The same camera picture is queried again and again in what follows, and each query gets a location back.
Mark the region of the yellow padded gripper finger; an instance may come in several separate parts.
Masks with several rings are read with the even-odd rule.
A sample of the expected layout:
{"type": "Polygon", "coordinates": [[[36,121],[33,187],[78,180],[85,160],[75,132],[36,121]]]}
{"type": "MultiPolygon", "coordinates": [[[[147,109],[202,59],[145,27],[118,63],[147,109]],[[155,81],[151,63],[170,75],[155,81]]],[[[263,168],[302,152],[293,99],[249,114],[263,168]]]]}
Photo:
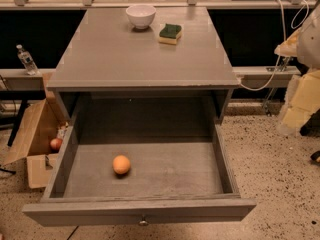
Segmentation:
{"type": "Polygon", "coordinates": [[[296,135],[319,109],[320,70],[310,69],[303,76],[294,75],[278,116],[277,130],[286,136],[296,135]]]}
{"type": "Polygon", "coordinates": [[[295,30],[285,41],[278,45],[274,53],[283,57],[297,56],[297,40],[300,34],[300,28],[295,30]]]}

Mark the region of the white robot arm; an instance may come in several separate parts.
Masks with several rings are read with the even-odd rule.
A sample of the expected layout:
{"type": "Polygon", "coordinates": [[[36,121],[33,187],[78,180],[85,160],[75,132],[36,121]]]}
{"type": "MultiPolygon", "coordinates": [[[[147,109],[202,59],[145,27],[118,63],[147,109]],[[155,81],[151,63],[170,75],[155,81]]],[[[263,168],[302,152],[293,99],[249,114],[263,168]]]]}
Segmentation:
{"type": "Polygon", "coordinates": [[[320,110],[320,6],[317,5],[302,26],[278,45],[275,54],[296,57],[308,67],[303,76],[293,76],[279,114],[278,131],[284,135],[297,134],[320,110]]]}

